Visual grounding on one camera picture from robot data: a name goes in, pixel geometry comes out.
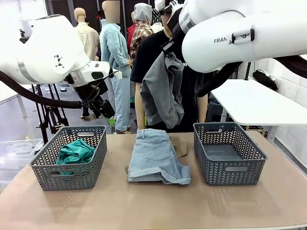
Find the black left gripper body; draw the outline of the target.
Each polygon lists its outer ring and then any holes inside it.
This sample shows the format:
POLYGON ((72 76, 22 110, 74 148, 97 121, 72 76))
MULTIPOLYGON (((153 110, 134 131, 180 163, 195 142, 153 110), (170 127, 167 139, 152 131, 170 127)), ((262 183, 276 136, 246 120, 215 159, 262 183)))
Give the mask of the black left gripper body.
POLYGON ((84 86, 74 87, 74 90, 82 100, 83 107, 88 107, 95 115, 103 115, 107 119, 111 119, 115 115, 110 101, 103 100, 101 97, 108 91, 105 82, 91 82, 84 86))

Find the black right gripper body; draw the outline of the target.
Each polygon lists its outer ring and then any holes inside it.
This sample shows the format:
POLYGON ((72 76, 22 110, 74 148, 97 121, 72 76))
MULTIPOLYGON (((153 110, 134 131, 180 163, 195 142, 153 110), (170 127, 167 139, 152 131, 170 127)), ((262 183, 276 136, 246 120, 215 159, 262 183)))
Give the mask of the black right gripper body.
POLYGON ((186 24, 186 14, 182 8, 174 10, 167 22, 168 28, 172 32, 174 42, 182 42, 185 37, 184 27, 186 24))

